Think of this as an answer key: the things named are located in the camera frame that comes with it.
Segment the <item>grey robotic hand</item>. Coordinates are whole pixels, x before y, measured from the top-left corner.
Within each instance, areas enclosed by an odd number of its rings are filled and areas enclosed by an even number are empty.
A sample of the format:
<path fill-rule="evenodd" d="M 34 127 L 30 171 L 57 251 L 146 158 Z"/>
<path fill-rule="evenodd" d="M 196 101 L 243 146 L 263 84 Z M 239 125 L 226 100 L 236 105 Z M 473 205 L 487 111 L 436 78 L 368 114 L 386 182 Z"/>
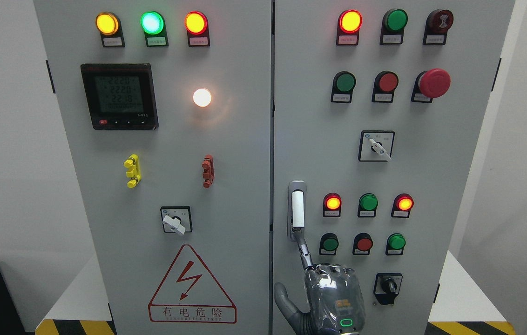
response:
<path fill-rule="evenodd" d="M 314 264 L 304 234 L 291 232 L 299 246 L 309 312 L 289 299 L 284 284 L 274 285 L 274 299 L 297 335 L 360 335 L 365 324 L 364 299 L 354 269 L 339 264 Z"/>

